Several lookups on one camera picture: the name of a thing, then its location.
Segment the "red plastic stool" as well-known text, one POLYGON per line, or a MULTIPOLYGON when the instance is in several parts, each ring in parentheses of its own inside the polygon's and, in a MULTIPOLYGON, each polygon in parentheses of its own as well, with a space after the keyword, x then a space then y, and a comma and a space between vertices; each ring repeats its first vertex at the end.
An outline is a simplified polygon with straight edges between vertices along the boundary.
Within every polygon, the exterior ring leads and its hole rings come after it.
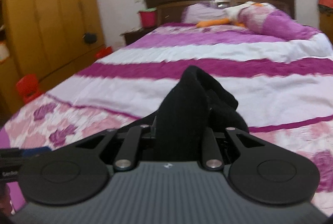
POLYGON ((22 77, 17 82, 16 89, 24 104, 32 102, 34 99, 44 94, 35 74, 28 74, 22 77))

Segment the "white orange plush duck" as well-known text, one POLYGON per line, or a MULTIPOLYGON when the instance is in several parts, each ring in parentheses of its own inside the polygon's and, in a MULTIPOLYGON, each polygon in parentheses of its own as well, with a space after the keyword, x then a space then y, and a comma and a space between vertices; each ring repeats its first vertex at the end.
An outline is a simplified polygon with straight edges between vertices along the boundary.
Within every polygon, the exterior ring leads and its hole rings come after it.
POLYGON ((200 21, 196 24, 196 28, 205 28, 218 25, 234 25, 238 27, 245 27, 244 23, 238 21, 238 15, 243 9, 253 5, 256 7, 263 7, 263 3, 257 3, 253 1, 248 1, 244 4, 240 4, 234 7, 228 7, 224 9, 226 17, 217 20, 200 21))

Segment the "wooden sideboard cabinet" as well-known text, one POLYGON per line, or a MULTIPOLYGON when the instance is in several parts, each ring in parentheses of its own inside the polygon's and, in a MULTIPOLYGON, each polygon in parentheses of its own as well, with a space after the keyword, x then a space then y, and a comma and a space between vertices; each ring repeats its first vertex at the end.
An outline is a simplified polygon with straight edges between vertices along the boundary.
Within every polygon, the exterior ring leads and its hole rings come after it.
POLYGON ((319 28, 326 34, 332 43, 333 40, 333 10, 330 7, 319 4, 319 28))

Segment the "purple white floral bedspread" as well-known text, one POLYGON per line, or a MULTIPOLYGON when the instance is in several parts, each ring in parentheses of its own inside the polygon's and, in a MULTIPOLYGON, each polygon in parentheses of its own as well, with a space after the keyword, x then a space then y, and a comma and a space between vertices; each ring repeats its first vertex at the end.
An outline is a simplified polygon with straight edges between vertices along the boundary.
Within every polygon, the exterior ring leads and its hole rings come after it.
POLYGON ((190 145, 205 124, 247 130, 312 160, 321 176, 313 204, 332 214, 332 43, 311 27, 160 26, 22 107, 1 127, 1 148, 54 150, 151 124, 175 87, 184 92, 167 115, 185 113, 187 133, 163 142, 190 145))

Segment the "red bucket green rim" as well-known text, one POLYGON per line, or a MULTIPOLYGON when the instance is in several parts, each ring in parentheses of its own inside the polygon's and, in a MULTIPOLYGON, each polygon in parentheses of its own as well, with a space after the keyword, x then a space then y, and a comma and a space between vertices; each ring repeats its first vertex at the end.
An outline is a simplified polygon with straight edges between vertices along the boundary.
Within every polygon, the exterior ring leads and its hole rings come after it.
POLYGON ((141 26, 143 28, 152 28, 156 26, 156 11, 156 8, 147 8, 138 12, 141 26))

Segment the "black garment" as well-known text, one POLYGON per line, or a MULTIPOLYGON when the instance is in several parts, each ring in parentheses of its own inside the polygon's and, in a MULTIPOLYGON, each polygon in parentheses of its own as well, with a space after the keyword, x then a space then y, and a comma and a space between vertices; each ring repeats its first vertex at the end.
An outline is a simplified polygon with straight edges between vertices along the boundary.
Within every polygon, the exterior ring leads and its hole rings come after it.
POLYGON ((237 108, 238 101, 216 79, 189 66, 155 112, 123 126, 120 132, 151 125, 157 117, 151 152, 163 161, 196 160, 202 154, 206 128, 219 133, 227 127, 249 131, 237 108))

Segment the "folded purple floral quilt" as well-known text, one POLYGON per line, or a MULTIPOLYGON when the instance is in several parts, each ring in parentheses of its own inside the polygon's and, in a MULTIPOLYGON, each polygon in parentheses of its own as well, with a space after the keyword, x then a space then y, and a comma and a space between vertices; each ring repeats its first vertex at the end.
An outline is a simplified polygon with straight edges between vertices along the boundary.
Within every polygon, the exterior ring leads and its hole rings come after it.
POLYGON ((256 34, 273 36, 287 41, 309 40, 320 30, 305 26, 271 4, 252 4, 240 11, 238 21, 256 34))

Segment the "dark wooden nightstand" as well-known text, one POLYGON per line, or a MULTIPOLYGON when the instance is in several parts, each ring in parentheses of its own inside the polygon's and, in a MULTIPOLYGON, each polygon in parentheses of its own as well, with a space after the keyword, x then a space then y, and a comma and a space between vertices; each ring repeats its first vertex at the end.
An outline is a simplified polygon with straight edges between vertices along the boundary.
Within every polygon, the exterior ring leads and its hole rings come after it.
POLYGON ((154 31, 156 27, 150 27, 150 28, 134 28, 131 31, 126 31, 121 34, 121 36, 124 38, 125 45, 128 46, 130 44, 133 44, 140 38, 144 37, 145 35, 149 34, 150 32, 154 31))

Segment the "yellow wooden wardrobe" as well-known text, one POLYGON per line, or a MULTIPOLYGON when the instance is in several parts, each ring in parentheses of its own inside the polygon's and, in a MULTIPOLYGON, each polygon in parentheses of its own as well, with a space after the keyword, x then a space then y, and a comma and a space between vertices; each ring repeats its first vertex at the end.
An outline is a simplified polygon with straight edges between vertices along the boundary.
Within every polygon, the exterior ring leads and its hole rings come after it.
POLYGON ((1 118, 22 107, 15 88, 35 74, 43 90, 91 65, 104 46, 97 0, 1 0, 1 42, 9 58, 1 63, 1 118), (83 41, 87 32, 96 43, 83 41))

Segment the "light purple pillow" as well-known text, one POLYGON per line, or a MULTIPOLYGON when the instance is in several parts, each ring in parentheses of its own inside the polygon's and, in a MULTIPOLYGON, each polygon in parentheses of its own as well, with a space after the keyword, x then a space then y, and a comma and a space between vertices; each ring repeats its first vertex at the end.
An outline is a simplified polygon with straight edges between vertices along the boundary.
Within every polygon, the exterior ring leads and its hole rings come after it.
POLYGON ((185 24, 197 24, 200 21, 220 20, 228 18, 224 7, 218 7, 215 1, 200 2, 187 6, 181 16, 185 24))

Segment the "small red item on floor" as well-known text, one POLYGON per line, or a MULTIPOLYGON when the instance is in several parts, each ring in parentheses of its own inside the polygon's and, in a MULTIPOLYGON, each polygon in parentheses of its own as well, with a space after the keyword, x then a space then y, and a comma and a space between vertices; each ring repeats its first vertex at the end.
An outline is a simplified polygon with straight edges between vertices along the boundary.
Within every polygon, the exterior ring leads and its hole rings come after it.
POLYGON ((101 59, 101 58, 106 57, 106 56, 108 56, 112 53, 113 53, 112 47, 105 47, 105 48, 102 48, 100 51, 98 51, 95 54, 95 58, 96 59, 101 59))

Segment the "small black hanging bag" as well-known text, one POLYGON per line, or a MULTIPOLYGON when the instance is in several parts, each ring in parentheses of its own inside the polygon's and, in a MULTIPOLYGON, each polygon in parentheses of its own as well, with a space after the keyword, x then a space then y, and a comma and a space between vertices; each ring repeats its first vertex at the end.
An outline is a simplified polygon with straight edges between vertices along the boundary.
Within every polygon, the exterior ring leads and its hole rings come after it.
POLYGON ((98 40, 97 34, 90 33, 90 32, 85 33, 82 38, 83 38, 84 43, 86 43, 88 45, 94 44, 98 40))

